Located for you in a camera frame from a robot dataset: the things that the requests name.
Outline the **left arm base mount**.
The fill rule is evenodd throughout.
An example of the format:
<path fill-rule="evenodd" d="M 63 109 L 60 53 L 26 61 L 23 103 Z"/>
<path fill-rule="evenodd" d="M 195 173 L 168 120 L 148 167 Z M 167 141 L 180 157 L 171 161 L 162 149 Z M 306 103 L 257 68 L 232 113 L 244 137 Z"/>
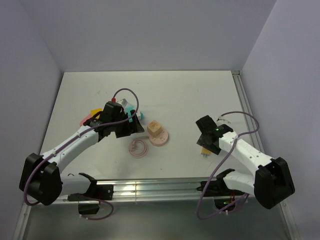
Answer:
<path fill-rule="evenodd" d="M 102 208 L 103 201 L 112 200 L 114 193 L 114 186 L 112 184 L 97 184 L 86 193 L 74 193 L 67 196 L 69 202 L 84 202 L 89 198 L 97 199 L 97 203 L 79 203 L 78 213 L 85 216 L 96 215 Z"/>

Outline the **orange plug adapter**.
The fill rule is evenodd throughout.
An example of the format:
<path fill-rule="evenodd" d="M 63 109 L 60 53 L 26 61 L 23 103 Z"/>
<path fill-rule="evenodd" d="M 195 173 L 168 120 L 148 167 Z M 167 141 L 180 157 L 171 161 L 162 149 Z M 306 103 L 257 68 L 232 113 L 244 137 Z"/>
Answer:
<path fill-rule="evenodd" d="M 200 153 L 204 158 L 207 158 L 208 156 L 211 155 L 211 152 L 209 150 L 207 150 L 206 148 L 202 148 L 201 149 L 201 153 Z"/>

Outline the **yellow cube power socket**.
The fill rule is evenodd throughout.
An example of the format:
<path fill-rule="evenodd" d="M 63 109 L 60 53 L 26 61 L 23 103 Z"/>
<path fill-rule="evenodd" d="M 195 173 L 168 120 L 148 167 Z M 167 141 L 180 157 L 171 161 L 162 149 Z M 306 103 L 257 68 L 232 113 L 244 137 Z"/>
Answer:
<path fill-rule="evenodd" d="M 96 108 L 96 109 L 92 109 L 90 111 L 91 116 L 93 117 L 95 114 L 97 114 L 98 112 L 102 111 L 101 108 Z"/>

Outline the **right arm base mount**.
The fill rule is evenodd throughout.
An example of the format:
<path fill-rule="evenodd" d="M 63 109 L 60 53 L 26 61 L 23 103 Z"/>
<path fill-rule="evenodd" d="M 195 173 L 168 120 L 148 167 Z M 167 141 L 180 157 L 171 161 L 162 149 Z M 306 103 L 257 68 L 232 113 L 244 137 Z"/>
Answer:
<path fill-rule="evenodd" d="M 224 197 L 221 199 L 215 199 L 214 204 L 215 207 L 220 210 L 228 204 L 234 202 L 236 197 L 242 196 L 245 193 L 239 190 L 231 190 L 228 189 L 222 180 L 212 180 L 205 191 L 204 197 Z"/>

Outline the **beige plug adapter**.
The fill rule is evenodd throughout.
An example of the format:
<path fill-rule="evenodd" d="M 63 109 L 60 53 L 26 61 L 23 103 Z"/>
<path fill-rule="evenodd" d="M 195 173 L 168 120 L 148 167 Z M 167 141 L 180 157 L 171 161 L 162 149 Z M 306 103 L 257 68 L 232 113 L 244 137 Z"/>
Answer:
<path fill-rule="evenodd" d="M 162 132 L 162 125 L 156 120 L 153 120 L 147 125 L 147 132 L 150 136 L 156 137 Z"/>

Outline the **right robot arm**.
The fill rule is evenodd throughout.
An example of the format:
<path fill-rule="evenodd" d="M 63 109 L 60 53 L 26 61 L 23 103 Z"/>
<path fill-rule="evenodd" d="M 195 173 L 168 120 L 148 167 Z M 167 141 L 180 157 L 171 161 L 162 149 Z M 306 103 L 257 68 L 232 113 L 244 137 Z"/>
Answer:
<path fill-rule="evenodd" d="M 296 191 L 288 163 L 282 158 L 264 154 L 241 139 L 227 124 L 216 124 L 208 115 L 196 121 L 201 135 L 197 144 L 213 154 L 225 151 L 236 158 L 249 174 L 228 168 L 219 173 L 210 183 L 202 181 L 197 188 L 206 197 L 215 197 L 241 192 L 253 195 L 266 209 L 293 195 Z"/>

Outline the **pink triangular power strip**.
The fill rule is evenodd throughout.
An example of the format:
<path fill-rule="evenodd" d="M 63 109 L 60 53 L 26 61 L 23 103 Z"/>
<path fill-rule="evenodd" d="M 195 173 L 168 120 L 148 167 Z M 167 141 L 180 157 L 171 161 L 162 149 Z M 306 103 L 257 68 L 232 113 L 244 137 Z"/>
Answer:
<path fill-rule="evenodd" d="M 89 121 L 92 118 L 92 115 L 89 113 L 83 120 L 80 122 L 80 126 L 86 126 L 87 121 Z"/>

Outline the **pink round power strip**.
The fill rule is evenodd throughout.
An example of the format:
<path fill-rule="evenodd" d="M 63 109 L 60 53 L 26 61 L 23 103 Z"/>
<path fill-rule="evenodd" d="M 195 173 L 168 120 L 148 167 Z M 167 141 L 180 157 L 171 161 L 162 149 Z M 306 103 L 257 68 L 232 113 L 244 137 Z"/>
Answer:
<path fill-rule="evenodd" d="M 135 138 L 128 146 L 129 154 L 136 159 L 143 158 L 149 151 L 147 140 L 156 147 L 164 146 L 169 140 L 169 132 L 163 129 L 156 137 L 144 135 Z"/>

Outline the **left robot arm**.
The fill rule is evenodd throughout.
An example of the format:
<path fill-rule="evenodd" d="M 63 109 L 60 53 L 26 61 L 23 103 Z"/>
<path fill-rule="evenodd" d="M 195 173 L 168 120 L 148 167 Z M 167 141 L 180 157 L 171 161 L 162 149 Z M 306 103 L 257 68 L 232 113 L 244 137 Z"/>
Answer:
<path fill-rule="evenodd" d="M 111 133 L 122 138 L 144 131 L 136 110 L 126 112 L 121 104 L 108 101 L 102 111 L 86 119 L 67 140 L 45 153 L 32 153 L 26 158 L 19 182 L 23 197 L 31 196 L 45 206 L 63 195 L 95 198 L 98 193 L 95 178 L 86 173 L 62 178 L 61 173 L 82 152 Z"/>

